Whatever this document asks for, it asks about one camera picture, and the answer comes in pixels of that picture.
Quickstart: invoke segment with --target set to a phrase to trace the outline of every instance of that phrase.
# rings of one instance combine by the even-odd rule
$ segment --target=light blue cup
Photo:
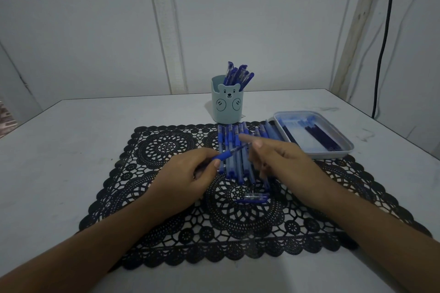
[[[223,85],[224,75],[211,80],[212,118],[220,124],[234,124],[242,118],[243,92],[240,84]]]

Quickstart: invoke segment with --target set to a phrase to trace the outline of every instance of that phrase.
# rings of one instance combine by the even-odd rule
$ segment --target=forearm
[[[411,292],[438,290],[440,243],[339,185],[332,185],[322,212]]]
[[[0,291],[89,290],[160,222],[143,197],[9,272],[0,279]]]

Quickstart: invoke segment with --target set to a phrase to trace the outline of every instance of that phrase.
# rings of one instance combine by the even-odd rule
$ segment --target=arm
[[[144,234],[203,195],[220,162],[211,162],[198,179],[194,179],[194,170],[217,154],[200,148],[172,157],[143,196],[4,275],[0,278],[0,291],[91,289]]]
[[[437,292],[440,243],[335,183],[292,143],[240,135],[261,175],[275,175],[305,205],[340,225],[411,292]]]

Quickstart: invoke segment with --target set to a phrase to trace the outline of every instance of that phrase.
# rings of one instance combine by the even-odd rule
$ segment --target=patterned floor
[[[7,135],[17,127],[17,122],[11,113],[6,109],[3,102],[0,101],[0,138]]]

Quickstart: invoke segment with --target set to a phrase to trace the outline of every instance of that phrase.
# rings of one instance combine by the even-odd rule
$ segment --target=person's right arm
[[[440,290],[440,243],[330,179],[298,146],[240,135],[250,160],[305,205],[325,213],[411,292]]]

